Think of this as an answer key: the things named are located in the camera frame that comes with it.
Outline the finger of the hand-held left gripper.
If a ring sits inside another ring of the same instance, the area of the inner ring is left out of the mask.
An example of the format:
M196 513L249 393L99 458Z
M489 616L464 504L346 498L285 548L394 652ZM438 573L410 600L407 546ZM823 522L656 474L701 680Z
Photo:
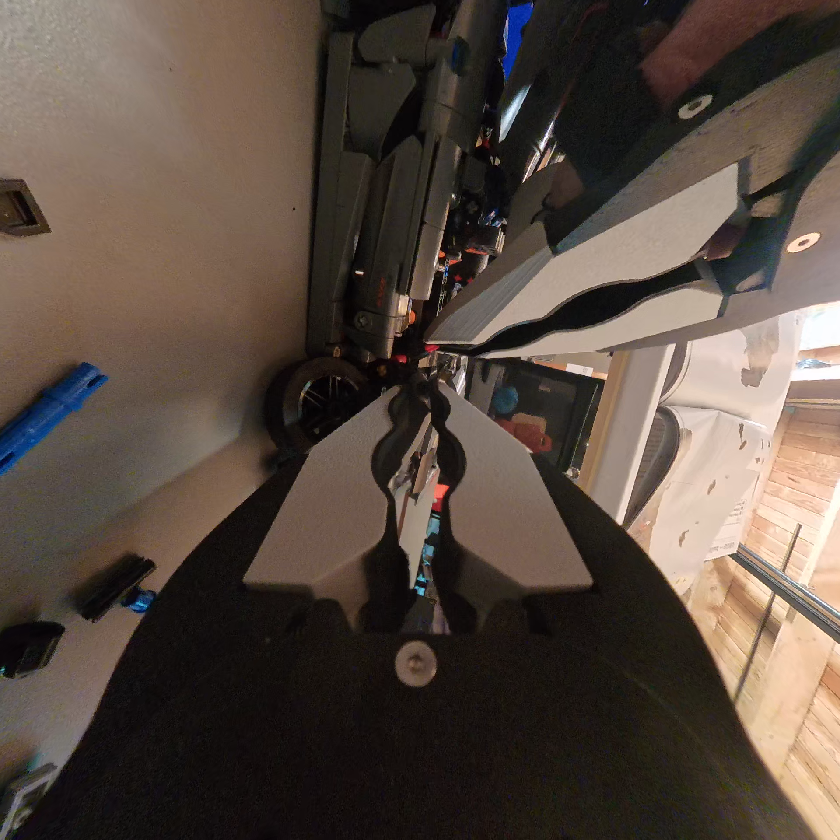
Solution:
M550 315L504 329L467 354L528 358L602 352L714 319L724 298L709 265L691 262L653 278L583 292Z
M474 349L504 329L540 320L583 292L707 263L702 249L740 209L743 164L732 162L638 213L616 196L556 246L531 224L426 334L439 348Z

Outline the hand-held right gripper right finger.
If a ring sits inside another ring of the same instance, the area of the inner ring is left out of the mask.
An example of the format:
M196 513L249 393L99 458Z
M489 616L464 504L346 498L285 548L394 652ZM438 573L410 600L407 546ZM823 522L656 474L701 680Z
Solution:
M594 581L524 444L445 384L429 406L448 492L433 561L454 634L503 602L588 592Z

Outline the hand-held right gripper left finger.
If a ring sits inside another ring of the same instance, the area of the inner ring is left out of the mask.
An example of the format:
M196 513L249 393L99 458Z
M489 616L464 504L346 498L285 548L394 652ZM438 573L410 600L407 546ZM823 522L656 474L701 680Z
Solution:
M250 590L334 601L364 632L402 628L413 596L390 489L400 388L309 451L245 573Z

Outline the grey lego car model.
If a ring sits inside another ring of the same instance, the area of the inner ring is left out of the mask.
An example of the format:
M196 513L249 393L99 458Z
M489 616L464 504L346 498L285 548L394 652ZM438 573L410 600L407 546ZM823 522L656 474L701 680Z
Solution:
M278 464L416 370L454 296L448 265L500 249L494 121L512 7L335 2L325 45L306 358L266 388Z

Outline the lego instruction booklet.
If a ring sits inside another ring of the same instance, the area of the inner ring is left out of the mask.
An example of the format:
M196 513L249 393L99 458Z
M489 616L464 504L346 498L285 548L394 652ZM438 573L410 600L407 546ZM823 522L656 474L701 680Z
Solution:
M753 498L804 322L793 311L675 347L623 525L678 595L739 499Z

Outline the cluster of small lego connectors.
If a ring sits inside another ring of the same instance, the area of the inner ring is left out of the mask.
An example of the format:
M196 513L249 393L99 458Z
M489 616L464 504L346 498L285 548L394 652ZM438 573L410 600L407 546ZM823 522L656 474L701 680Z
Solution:
M88 623L97 623L114 607L145 614L156 593L144 586L157 564L138 554L127 554L113 566L82 586L75 602L76 613ZM29 621L4 626L1 632L1 677L22 679L46 668L55 655L66 627L51 621Z

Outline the blue lego pin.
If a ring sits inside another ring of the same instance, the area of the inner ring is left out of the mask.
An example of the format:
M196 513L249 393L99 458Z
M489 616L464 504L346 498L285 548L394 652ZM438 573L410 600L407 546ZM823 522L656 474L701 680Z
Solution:
M1 475L5 475L69 415L109 381L97 366L81 363L47 387L1 430Z

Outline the small black lego bush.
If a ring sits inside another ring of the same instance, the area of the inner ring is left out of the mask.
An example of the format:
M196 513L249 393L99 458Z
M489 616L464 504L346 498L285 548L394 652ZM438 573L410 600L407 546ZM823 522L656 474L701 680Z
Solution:
M13 237L51 233L46 216L25 180L1 179L1 233Z

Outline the person's left hand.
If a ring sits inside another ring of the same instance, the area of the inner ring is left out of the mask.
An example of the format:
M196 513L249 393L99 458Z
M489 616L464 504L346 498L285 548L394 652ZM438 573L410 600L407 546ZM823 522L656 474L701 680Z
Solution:
M727 54L786 15L784 2L692 2L642 59L642 79L656 104L666 109Z

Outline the white book stand ledge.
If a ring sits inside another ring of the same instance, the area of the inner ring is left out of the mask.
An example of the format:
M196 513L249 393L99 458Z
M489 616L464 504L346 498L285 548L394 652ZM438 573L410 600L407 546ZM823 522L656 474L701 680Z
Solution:
M612 356L578 486L623 524L674 344Z

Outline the black shelf unit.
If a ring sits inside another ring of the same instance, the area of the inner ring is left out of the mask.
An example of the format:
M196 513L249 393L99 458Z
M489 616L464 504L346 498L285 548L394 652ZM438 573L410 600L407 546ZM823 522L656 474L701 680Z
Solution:
M532 454L577 479L604 384L528 360L472 360L466 397Z

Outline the white paper sign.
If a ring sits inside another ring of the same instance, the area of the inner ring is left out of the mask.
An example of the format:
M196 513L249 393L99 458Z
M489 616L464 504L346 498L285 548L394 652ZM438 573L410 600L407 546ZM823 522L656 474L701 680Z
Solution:
M738 500L726 520L721 525L704 559L705 562L726 557L737 552L742 536L749 525L751 496L744 495Z

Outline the black metal rail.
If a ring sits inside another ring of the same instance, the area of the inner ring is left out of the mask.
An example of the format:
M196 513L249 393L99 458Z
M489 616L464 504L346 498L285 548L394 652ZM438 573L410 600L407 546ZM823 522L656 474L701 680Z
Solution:
M729 558L750 573L783 600L789 607L807 619L812 625L839 643L839 611L822 598L808 590L803 584L794 581L787 573L774 567L769 561L739 546L739 550L730 553Z

